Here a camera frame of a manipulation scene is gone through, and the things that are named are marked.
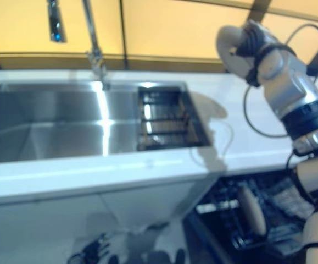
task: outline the white countertop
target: white countertop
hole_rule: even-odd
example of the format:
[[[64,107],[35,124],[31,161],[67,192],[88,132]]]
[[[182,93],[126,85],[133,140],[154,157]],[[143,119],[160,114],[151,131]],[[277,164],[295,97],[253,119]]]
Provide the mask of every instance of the white countertop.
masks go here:
[[[282,168],[291,151],[290,139],[262,137],[246,124],[242,113],[246,84],[231,74],[113,71],[110,78],[186,82],[202,122],[209,128],[213,146],[0,163],[0,197],[89,188],[113,190],[199,179],[209,172],[231,175]],[[0,81],[91,79],[93,75],[88,70],[0,70]],[[250,93],[248,106],[258,128],[275,134],[283,132],[262,89]]]

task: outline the dishwasher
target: dishwasher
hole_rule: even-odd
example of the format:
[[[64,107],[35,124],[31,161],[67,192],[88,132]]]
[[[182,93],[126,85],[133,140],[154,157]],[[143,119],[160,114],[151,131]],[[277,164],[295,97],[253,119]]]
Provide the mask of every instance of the dishwasher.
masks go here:
[[[289,171],[278,170],[219,178],[185,221],[215,263],[304,263],[302,230],[313,211]]]

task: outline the faucet handle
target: faucet handle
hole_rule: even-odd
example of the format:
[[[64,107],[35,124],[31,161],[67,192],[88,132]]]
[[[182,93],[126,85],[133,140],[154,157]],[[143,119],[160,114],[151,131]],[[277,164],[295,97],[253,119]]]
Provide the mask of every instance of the faucet handle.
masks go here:
[[[103,90],[107,90],[107,68],[104,58],[100,50],[87,52],[88,60],[91,64],[92,71],[96,74],[99,80],[103,83]]]

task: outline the sink basin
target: sink basin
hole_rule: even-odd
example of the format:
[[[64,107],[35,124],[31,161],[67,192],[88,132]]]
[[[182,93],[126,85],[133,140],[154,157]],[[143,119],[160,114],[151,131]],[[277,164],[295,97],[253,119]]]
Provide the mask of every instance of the sink basin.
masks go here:
[[[0,84],[0,162],[208,144],[183,83]]]

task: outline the white cabinet door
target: white cabinet door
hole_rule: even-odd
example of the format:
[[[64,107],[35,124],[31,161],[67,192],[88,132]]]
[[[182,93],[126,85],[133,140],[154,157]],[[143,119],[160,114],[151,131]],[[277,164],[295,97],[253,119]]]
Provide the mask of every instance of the white cabinet door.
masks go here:
[[[123,228],[140,228],[180,216],[192,201],[195,182],[149,186],[102,194]]]
[[[65,263],[77,240],[117,226],[99,195],[0,205],[0,263]]]

